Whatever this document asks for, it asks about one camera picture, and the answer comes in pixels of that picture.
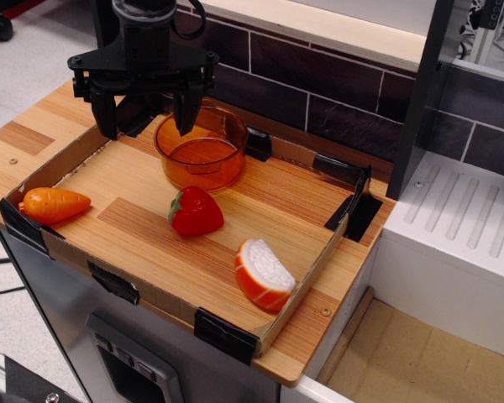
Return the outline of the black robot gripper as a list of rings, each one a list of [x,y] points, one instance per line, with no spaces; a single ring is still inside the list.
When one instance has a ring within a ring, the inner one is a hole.
[[[110,13],[118,21],[118,32],[98,48],[72,56],[68,67],[75,97],[91,100],[92,114],[101,135],[118,138],[114,95],[140,92],[169,92],[174,95],[174,119],[180,136],[194,128],[202,97],[215,87],[216,53],[177,44],[171,34],[184,40],[201,36],[207,19],[198,1],[191,5],[201,24],[191,33],[176,27],[176,1],[111,1]]]

